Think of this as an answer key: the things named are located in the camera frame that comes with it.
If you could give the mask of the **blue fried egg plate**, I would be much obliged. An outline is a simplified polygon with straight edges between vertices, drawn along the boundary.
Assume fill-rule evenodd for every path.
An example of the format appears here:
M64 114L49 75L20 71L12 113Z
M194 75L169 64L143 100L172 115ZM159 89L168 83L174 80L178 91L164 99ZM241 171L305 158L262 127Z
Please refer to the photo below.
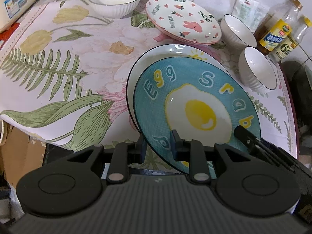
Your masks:
M172 130L205 146L226 143L243 152L246 147L234 136L237 126L261 135L258 114L245 90L223 70L198 59L164 58L144 69L134 88L133 108L149 146L184 173L189 165L174 160Z

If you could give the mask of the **white black-rimmed plate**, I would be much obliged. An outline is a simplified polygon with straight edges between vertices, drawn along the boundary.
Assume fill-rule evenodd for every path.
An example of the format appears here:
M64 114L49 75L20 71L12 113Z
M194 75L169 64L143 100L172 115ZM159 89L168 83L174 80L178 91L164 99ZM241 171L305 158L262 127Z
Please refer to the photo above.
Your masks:
M135 90L135 85L137 80L144 70L152 65L153 63L170 57L188 57L193 59L198 59L206 63L210 63L215 67L221 69L226 74L229 73L225 67L221 64L221 59L217 53L215 53L212 48L205 47L193 47L185 44L164 44L158 47L154 47L137 59L137 61L132 66L128 80L126 83L126 102L129 110L129 115L131 121L133 122L135 128L139 129L137 120L134 113L133 95Z

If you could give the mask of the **pink-rimmed plate underneath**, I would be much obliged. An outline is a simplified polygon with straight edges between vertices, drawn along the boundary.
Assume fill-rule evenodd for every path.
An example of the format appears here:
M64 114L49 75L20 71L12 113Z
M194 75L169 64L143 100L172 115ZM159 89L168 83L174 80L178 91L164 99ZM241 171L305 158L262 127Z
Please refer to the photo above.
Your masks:
M215 20L209 23L194 14L184 18L176 15L149 15L149 18L162 33L175 40L202 45L212 45L221 40L221 28Z

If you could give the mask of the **large white ribbed bowl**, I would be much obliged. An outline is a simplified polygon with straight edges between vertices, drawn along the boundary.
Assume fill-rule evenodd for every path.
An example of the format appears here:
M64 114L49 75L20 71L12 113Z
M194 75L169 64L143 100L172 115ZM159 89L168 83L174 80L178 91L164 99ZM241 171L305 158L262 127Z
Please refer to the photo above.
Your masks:
M130 14L140 0L88 0L91 8L100 16L121 19Z

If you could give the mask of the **black wok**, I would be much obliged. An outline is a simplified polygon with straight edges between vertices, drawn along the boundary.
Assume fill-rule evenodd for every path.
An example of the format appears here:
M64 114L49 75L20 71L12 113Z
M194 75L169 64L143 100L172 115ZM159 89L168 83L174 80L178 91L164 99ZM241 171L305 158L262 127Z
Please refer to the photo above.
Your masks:
M290 87L299 127L311 129L311 81L307 69L297 61L285 61L281 68Z

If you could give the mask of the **floral tablecloth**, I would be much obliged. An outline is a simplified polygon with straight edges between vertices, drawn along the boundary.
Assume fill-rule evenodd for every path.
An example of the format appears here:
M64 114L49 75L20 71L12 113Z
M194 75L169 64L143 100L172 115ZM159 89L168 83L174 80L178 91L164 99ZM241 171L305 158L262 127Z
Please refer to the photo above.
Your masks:
M121 19L99 16L83 0L34 6L1 48L1 119L66 150L112 148L138 138L126 82L149 49L172 44L238 78L238 56L223 42L171 39L149 19L147 2Z

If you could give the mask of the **cardboard box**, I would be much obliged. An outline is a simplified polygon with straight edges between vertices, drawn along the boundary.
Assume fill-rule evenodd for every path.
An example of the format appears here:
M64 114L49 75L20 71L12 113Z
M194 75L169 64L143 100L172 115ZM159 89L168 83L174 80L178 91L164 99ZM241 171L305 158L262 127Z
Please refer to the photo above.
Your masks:
M8 126L6 141L1 146L1 175L12 187L16 187L21 177L42 166L45 147L45 142Z

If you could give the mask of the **vinegar bottle yellow cap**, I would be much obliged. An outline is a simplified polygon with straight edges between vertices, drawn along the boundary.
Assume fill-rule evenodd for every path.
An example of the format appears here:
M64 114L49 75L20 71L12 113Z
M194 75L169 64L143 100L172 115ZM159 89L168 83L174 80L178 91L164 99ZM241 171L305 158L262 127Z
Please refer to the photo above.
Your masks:
M301 16L292 32L269 53L268 57L273 63L279 63L299 46L304 36L311 28L311 20Z

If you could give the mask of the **oil bottle yellow label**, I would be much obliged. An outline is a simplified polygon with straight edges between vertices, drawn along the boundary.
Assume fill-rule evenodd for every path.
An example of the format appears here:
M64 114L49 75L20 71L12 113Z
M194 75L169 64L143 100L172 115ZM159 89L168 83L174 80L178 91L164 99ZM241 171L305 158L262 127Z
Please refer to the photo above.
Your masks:
M254 33L257 41L256 48L264 56L273 51L291 33L301 9L302 4L299 0L287 0L269 10L271 17L266 19Z

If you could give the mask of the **white plastic seasoning bag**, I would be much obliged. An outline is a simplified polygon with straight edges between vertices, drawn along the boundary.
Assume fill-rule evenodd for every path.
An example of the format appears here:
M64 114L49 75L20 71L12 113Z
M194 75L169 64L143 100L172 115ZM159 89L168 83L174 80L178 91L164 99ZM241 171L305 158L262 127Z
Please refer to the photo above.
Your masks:
M236 0L231 15L242 21L254 33L269 12L269 7L257 0Z

